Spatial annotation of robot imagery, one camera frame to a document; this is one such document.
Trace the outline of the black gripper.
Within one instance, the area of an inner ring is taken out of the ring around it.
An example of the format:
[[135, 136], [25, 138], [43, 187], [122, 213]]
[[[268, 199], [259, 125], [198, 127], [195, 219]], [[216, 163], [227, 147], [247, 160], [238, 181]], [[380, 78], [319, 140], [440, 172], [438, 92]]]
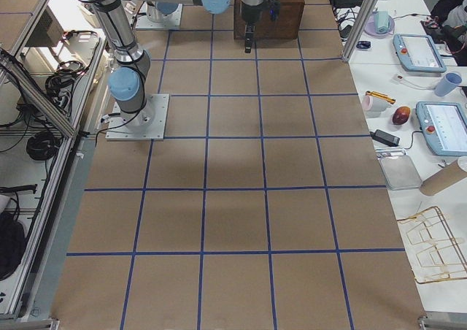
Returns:
[[244, 52], [251, 53], [255, 35], [255, 24], [261, 17], [261, 5], [252, 6], [241, 3], [240, 13], [246, 23], [244, 30]]

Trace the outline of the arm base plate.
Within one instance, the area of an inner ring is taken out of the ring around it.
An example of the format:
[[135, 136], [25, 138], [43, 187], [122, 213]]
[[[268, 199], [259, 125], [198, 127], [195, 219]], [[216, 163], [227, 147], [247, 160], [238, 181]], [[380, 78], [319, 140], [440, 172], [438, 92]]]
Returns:
[[178, 30], [182, 18], [182, 4], [145, 2], [136, 15], [136, 30]]
[[163, 141], [167, 114], [169, 109], [168, 94], [147, 94], [144, 109], [131, 122], [124, 123], [132, 118], [129, 114], [121, 114], [120, 107], [114, 102], [113, 112], [119, 113], [109, 121], [110, 130], [106, 133], [109, 141]]

